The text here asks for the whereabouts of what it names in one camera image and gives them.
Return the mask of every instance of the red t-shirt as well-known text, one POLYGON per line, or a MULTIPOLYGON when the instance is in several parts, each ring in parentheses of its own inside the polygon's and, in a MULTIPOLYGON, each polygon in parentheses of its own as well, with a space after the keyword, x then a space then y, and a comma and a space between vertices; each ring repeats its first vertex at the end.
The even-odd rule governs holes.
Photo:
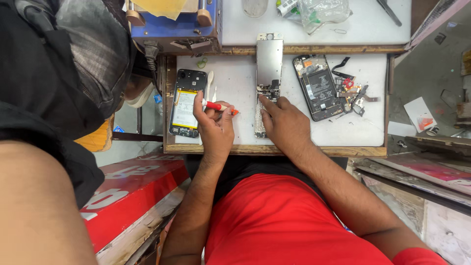
POLYGON ((423 248, 403 250, 391 263, 345 230, 308 185, 269 174, 240 181, 213 207, 204 257, 207 265, 446 264, 423 248))

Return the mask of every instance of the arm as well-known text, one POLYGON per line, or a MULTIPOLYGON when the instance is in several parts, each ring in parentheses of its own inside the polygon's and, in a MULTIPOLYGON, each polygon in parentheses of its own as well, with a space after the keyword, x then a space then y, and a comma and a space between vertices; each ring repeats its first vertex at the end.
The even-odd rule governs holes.
POLYGON ((315 146, 309 118, 288 99, 280 97, 277 105, 263 96, 260 100, 267 109, 262 110, 262 118, 269 138, 314 181, 332 210, 357 236, 389 259, 406 248, 427 248, 376 195, 315 146))
POLYGON ((212 201, 219 175, 234 142, 234 129, 230 114, 234 106, 224 112, 202 111, 203 93, 195 97, 193 115, 199 123, 204 156, 180 208, 170 227, 160 259, 160 265, 201 264, 201 252, 206 244, 212 201))
POLYGON ((45 151, 0 141, 2 263, 97 265, 69 176, 45 151), (32 248, 24 251, 25 243, 32 248))

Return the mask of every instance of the flex cable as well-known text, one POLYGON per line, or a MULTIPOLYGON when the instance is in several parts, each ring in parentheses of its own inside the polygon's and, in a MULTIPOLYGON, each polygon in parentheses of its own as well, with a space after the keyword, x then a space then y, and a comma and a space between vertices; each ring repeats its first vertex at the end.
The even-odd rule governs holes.
POLYGON ((348 75, 348 74, 344 74, 344 73, 341 73, 341 72, 338 72, 338 71, 334 71, 335 69, 339 68, 339 67, 343 67, 347 64, 347 62, 349 61, 350 57, 345 57, 345 59, 343 59, 342 63, 340 63, 339 65, 336 65, 332 68, 332 74, 334 75, 337 75, 337 76, 340 76, 340 77, 343 77, 345 79, 347 78, 350 78, 351 81, 354 81, 355 80, 355 76, 352 76, 352 75, 348 75))

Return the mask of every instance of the hand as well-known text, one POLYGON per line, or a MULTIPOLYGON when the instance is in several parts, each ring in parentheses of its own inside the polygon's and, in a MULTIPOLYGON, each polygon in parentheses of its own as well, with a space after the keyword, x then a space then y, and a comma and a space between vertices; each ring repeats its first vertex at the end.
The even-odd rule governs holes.
POLYGON ((218 101, 215 103, 227 107, 224 111, 206 108, 203 112, 202 100, 203 93, 198 91, 193 102, 193 115, 199 123, 198 130, 203 142, 204 155, 211 160, 223 159, 225 162, 234 143, 233 116, 231 115, 234 106, 218 101))
POLYGON ((306 148, 315 146, 309 118, 287 98, 278 98, 276 105, 263 95, 259 99, 266 109, 260 112, 268 137, 291 161, 300 158, 306 148))

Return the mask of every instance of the disassembled smartphone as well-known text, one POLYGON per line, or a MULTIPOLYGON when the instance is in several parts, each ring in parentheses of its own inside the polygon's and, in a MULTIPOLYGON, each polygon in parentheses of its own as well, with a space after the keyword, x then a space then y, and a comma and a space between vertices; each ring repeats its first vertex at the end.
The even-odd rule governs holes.
POLYGON ((314 121, 343 112, 325 55, 299 56, 293 66, 314 121))
POLYGON ((255 94, 255 137, 268 138, 263 126, 259 100, 262 94, 276 104, 280 97, 281 66, 283 61, 283 35, 260 33, 257 36, 257 91, 255 94))
POLYGON ((193 116, 193 101, 199 90, 204 93, 205 87, 205 72, 178 70, 170 116, 169 132, 171 134, 192 138, 198 136, 198 121, 193 116))

